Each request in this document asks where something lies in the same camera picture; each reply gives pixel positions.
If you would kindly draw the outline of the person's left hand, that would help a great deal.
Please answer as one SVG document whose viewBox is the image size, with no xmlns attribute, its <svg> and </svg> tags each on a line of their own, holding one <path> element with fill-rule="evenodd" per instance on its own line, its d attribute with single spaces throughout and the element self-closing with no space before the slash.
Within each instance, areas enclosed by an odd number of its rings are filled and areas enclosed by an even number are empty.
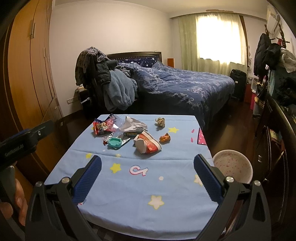
<svg viewBox="0 0 296 241">
<path fill-rule="evenodd" d="M 1 202 L 1 212 L 6 220 L 9 220 L 13 213 L 14 209 L 18 213 L 18 221 L 22 226 L 25 226 L 26 224 L 26 218 L 27 218 L 27 210 L 28 210 L 28 204 L 25 198 L 25 194 L 23 191 L 23 187 L 20 184 L 19 180 L 15 178 L 15 184 L 16 184 L 16 191 L 14 194 L 14 201 L 13 205 L 11 205 L 8 202 Z"/>
</svg>

